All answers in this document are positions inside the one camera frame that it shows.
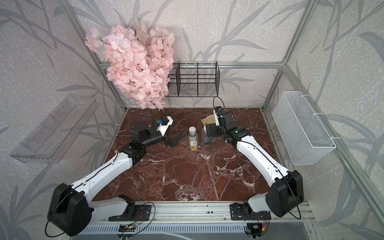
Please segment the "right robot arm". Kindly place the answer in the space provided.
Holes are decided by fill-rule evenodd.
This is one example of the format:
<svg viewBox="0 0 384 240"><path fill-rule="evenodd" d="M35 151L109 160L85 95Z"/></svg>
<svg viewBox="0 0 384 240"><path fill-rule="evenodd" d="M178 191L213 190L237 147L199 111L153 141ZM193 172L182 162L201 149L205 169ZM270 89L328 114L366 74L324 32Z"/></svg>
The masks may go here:
<svg viewBox="0 0 384 240"><path fill-rule="evenodd" d="M239 127L232 112L214 108L215 123L206 125L211 137L222 137L242 153L262 174L270 190L246 200L252 212L272 212L277 217L298 209L304 201L303 177L298 171L289 171L272 158L244 127Z"/></svg>

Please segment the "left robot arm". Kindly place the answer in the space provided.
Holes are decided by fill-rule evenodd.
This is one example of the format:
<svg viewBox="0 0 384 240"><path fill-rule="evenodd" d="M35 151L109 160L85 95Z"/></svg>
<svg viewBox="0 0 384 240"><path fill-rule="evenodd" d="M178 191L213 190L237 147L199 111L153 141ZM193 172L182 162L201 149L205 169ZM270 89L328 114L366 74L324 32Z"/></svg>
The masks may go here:
<svg viewBox="0 0 384 240"><path fill-rule="evenodd" d="M130 129L131 142L98 169L67 185L57 186L53 192L47 222L52 223L64 234L73 237L90 223L110 217L135 217L135 201L120 195L113 199L94 201L94 197L121 173L138 164L146 155L147 148L159 143L175 147L186 135L169 137L173 124L169 116L153 120L151 125L140 122Z"/></svg>

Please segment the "clear bottle with yellow label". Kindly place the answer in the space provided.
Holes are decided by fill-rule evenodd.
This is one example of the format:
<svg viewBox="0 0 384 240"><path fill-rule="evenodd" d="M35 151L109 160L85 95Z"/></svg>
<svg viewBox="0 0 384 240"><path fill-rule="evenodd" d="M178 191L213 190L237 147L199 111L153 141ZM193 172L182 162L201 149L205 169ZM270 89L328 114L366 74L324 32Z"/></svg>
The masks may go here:
<svg viewBox="0 0 384 240"><path fill-rule="evenodd" d="M192 151L198 150L198 134L190 135L189 134L189 142L190 142L190 148Z"/></svg>

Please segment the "clear bottle with blue label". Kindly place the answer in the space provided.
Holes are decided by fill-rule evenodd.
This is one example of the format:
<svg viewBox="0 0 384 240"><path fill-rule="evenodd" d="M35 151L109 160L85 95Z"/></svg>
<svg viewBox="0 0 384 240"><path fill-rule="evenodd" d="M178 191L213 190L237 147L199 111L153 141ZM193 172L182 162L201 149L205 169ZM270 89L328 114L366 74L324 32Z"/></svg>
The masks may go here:
<svg viewBox="0 0 384 240"><path fill-rule="evenodd" d="M209 137L206 130L202 130L202 141L204 145L209 145L212 142L212 137Z"/></svg>

